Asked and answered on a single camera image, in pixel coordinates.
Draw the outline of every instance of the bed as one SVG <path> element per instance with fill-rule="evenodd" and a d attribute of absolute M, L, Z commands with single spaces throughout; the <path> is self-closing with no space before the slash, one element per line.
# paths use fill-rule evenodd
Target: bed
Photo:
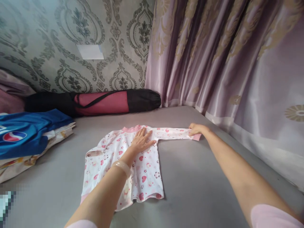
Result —
<path fill-rule="evenodd" d="M 17 196 L 5 227 L 63 227 L 80 203 L 86 152 L 112 130 L 137 124 L 187 128 L 208 125 L 243 156 L 304 218 L 304 195 L 231 136 L 192 107 L 77 118 L 74 134 L 53 146 L 36 165 L 5 182 Z M 158 144 L 165 199 L 148 199 L 115 213 L 111 227 L 249 227 L 207 141 L 162 140 Z"/>

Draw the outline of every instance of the wallpaper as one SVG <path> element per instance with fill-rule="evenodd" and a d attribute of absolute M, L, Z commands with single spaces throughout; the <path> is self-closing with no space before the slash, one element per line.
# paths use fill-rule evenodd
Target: wallpaper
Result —
<path fill-rule="evenodd" d="M 155 0 L 0 0 L 0 67 L 36 91 L 144 88 Z M 83 60 L 76 44 L 101 45 Z"/>

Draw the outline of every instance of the black and pink bag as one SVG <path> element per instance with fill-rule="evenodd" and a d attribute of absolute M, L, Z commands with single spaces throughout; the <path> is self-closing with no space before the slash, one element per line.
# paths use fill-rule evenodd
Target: black and pink bag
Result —
<path fill-rule="evenodd" d="M 26 98 L 25 111 L 58 109 L 71 117 L 151 111 L 161 105 L 160 95 L 149 89 L 100 93 L 41 92 Z"/>

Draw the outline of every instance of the forearm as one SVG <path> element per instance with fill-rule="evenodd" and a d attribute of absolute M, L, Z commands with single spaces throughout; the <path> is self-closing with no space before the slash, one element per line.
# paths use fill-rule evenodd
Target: forearm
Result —
<path fill-rule="evenodd" d="M 120 160 L 131 167 L 135 156 L 136 153 L 129 148 Z M 65 227 L 83 219 L 94 222 L 98 228 L 109 227 L 126 179 L 127 176 L 120 167 L 111 167 L 78 207 Z"/>
<path fill-rule="evenodd" d="M 208 128 L 202 129 L 215 158 L 229 180 L 241 209 L 251 225 L 251 209 L 268 204 L 297 218 L 268 182 L 245 159 Z"/>

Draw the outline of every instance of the pink sleeve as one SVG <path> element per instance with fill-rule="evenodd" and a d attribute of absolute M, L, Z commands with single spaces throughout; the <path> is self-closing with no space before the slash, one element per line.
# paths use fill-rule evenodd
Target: pink sleeve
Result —
<path fill-rule="evenodd" d="M 187 128 L 152 128 L 153 134 L 158 139 L 192 139 L 199 141 L 201 134 L 189 136 L 191 129 Z"/>
<path fill-rule="evenodd" d="M 89 220 L 79 220 L 69 225 L 67 228 L 97 228 L 97 226 Z"/>
<path fill-rule="evenodd" d="M 253 228 L 304 228 L 304 225 L 286 212 L 266 204 L 251 210 Z"/>

